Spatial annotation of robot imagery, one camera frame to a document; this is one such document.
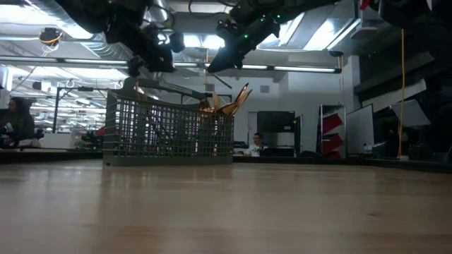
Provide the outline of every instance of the cable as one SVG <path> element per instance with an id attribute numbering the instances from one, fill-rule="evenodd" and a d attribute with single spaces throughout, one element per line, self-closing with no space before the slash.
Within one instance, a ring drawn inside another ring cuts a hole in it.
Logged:
<path id="1" fill-rule="evenodd" d="M 194 0 L 190 0 L 190 2 L 189 2 L 189 13 L 193 17 L 196 17 L 196 18 L 212 18 L 213 16 L 216 16 L 216 15 L 227 15 L 227 13 L 225 11 L 216 12 L 216 13 L 205 13 L 204 15 L 194 13 L 191 10 L 191 5 L 193 4 L 193 2 L 194 2 Z"/>
<path id="2" fill-rule="evenodd" d="M 50 53 L 50 52 L 44 52 L 41 57 L 46 57 L 48 55 L 48 53 Z M 22 81 L 17 86 L 15 86 L 13 89 L 11 89 L 11 92 L 13 92 L 17 88 L 19 88 L 31 76 L 31 74 L 33 73 L 33 71 L 36 70 L 36 68 L 37 68 L 37 66 L 33 67 L 33 69 L 31 69 L 30 73 L 24 79 L 22 79 Z"/>
<path id="3" fill-rule="evenodd" d="M 209 62 L 209 49 L 206 50 L 206 63 Z M 207 80 L 207 68 L 204 70 L 204 78 L 206 78 L 206 80 L 204 81 L 204 85 L 208 85 L 209 82 Z"/>
<path id="4" fill-rule="evenodd" d="M 47 46 L 47 45 L 42 45 L 42 47 L 41 47 L 41 49 L 42 49 L 43 52 L 48 52 L 48 53 L 54 52 L 54 51 L 56 51 L 58 48 L 59 48 L 59 44 L 57 44 L 54 48 L 51 48 L 50 46 Z"/>
<path id="5" fill-rule="evenodd" d="M 402 29 L 402 111 L 398 136 L 398 158 L 402 156 L 403 114 L 405 109 L 405 31 Z"/>

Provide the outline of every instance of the whiteboard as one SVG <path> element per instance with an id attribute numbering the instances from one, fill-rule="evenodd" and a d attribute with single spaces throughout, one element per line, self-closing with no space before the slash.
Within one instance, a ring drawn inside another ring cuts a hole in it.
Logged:
<path id="1" fill-rule="evenodd" d="M 363 107 L 347 114 L 347 152 L 348 154 L 370 154 L 374 146 L 374 108 Z"/>
<path id="2" fill-rule="evenodd" d="M 421 106 L 417 102 L 417 100 L 412 99 L 404 102 L 405 108 L 403 110 L 403 126 L 404 127 L 415 127 L 415 126 L 426 126 L 430 125 L 430 120 L 424 114 Z M 395 115 L 397 115 L 398 119 L 401 119 L 402 116 L 402 104 L 392 104 L 392 110 Z"/>

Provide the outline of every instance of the yellow cable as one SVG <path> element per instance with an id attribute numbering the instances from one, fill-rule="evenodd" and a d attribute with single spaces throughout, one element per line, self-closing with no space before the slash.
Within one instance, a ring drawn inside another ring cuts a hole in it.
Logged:
<path id="1" fill-rule="evenodd" d="M 344 107 L 346 107 L 347 105 L 345 104 L 345 77 L 344 77 L 344 55 L 342 55 L 340 57 L 340 72 L 342 73 L 342 94 L 343 94 L 343 100 L 344 100 Z"/>
<path id="2" fill-rule="evenodd" d="M 398 158 L 402 156 L 403 114 L 405 109 L 405 31 L 402 29 L 402 111 L 400 113 Z"/>
<path id="3" fill-rule="evenodd" d="M 209 48 L 206 49 L 206 63 L 209 62 Z M 208 85 L 209 82 L 207 80 L 207 69 L 204 70 L 204 77 L 206 78 L 206 81 L 204 81 L 204 85 Z"/>
<path id="4" fill-rule="evenodd" d="M 62 36 L 63 36 L 63 33 L 61 33 L 57 38 L 52 39 L 52 40 L 50 40 L 50 41 L 44 41 L 44 40 L 40 40 L 40 41 L 41 41 L 42 43 L 45 43 L 45 44 L 47 44 L 47 43 L 52 43 L 52 46 L 53 46 L 53 44 L 54 44 L 56 41 L 60 40 Z"/>

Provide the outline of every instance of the fluorescent light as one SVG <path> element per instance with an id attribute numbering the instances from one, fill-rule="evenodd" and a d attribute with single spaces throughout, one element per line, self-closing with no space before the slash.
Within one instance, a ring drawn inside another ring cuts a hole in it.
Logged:
<path id="1" fill-rule="evenodd" d="M 68 92 L 67 95 L 69 95 L 69 96 L 71 96 L 71 97 L 75 97 L 75 98 L 78 97 L 78 95 L 76 95 L 76 94 L 73 93 L 73 92 Z"/>
<path id="2" fill-rule="evenodd" d="M 333 69 L 333 68 L 314 68 L 314 67 L 275 66 L 275 71 L 334 73 L 335 69 Z"/>
<path id="3" fill-rule="evenodd" d="M 287 31 L 285 31 L 281 36 L 280 36 L 280 46 L 281 45 L 286 45 L 290 38 L 292 38 L 295 30 L 298 28 L 298 25 L 301 23 L 302 19 L 304 17 L 304 13 L 298 15 L 289 25 L 287 28 Z"/>
<path id="4" fill-rule="evenodd" d="M 257 66 L 257 65 L 244 64 L 242 66 L 242 68 L 246 69 L 246 70 L 266 70 L 267 66 Z"/>
<path id="5" fill-rule="evenodd" d="M 2 61 L 36 61 L 36 62 L 47 62 L 47 63 L 56 63 L 57 60 L 53 58 L 45 58 L 45 57 L 23 57 L 23 56 L 1 56 L 0 60 Z"/>
<path id="6" fill-rule="evenodd" d="M 45 111 L 54 111 L 54 107 L 36 107 L 33 106 L 31 109 L 36 110 L 45 110 Z M 86 111 L 86 112 L 93 112 L 93 113 L 101 113 L 105 114 L 105 109 L 96 109 L 96 108 L 82 108 L 82 107 L 58 107 L 59 111 Z"/>
<path id="7" fill-rule="evenodd" d="M 326 49 L 332 49 L 335 45 L 337 45 L 341 40 L 345 38 L 350 32 L 352 32 L 359 24 L 361 23 L 361 19 L 358 18 L 353 24 L 350 25 L 343 33 L 341 33 L 337 38 L 331 42 Z"/>
<path id="8" fill-rule="evenodd" d="M 102 104 L 100 104 L 100 103 L 97 103 L 97 102 L 91 101 L 91 104 L 97 105 L 97 106 L 99 106 L 99 107 L 101 107 L 101 108 L 103 108 L 103 109 L 105 108 L 104 105 L 102 105 Z"/>
<path id="9" fill-rule="evenodd" d="M 174 67 L 198 67 L 197 63 L 174 63 Z"/>
<path id="10" fill-rule="evenodd" d="M 189 12 L 189 5 L 185 1 L 171 1 L 170 5 L 177 13 Z M 190 9 L 193 13 L 229 13 L 232 7 L 217 4 L 215 1 L 193 1 Z"/>
<path id="11" fill-rule="evenodd" d="M 203 47 L 208 49 L 219 49 L 225 46 L 225 41 L 217 35 L 208 35 L 203 41 Z"/>
<path id="12" fill-rule="evenodd" d="M 91 105 L 91 102 L 87 99 L 76 99 L 76 102 L 84 104 L 84 105 Z"/>
<path id="13" fill-rule="evenodd" d="M 334 24 L 327 19 L 312 35 L 303 50 L 323 50 L 334 39 Z"/>
<path id="14" fill-rule="evenodd" d="M 198 35 L 184 35 L 185 47 L 200 47 L 201 40 Z"/>
<path id="15" fill-rule="evenodd" d="M 64 59 L 64 61 L 70 64 L 127 64 L 127 61 L 97 59 Z"/>
<path id="16" fill-rule="evenodd" d="M 128 69 L 129 69 L 129 67 L 127 67 L 127 66 L 114 66 L 114 65 L 112 65 L 112 66 L 109 66 L 109 65 L 99 65 L 99 66 L 97 66 L 97 67 L 102 68 L 102 69 L 104 69 L 104 68 L 115 68 L 115 69 L 123 69 L 123 70 L 128 70 Z"/>
<path id="17" fill-rule="evenodd" d="M 262 44 L 268 44 L 268 43 L 274 42 L 274 41 L 276 41 L 276 40 L 278 40 L 278 38 L 277 38 L 274 34 L 271 34 L 271 35 L 267 36 L 267 38 L 266 38 L 265 40 L 263 40 L 263 41 L 258 45 L 258 47 L 260 47 Z"/>
<path id="18" fill-rule="evenodd" d="M 113 68 L 67 68 L 67 70 L 87 79 L 124 80 L 127 78 L 122 72 Z"/>

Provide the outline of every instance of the man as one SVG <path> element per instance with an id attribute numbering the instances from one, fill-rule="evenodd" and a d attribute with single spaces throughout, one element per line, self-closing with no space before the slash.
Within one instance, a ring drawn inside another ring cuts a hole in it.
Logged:
<path id="1" fill-rule="evenodd" d="M 262 151 L 262 134 L 254 134 L 254 144 L 244 152 L 244 156 L 259 157 L 260 151 Z"/>

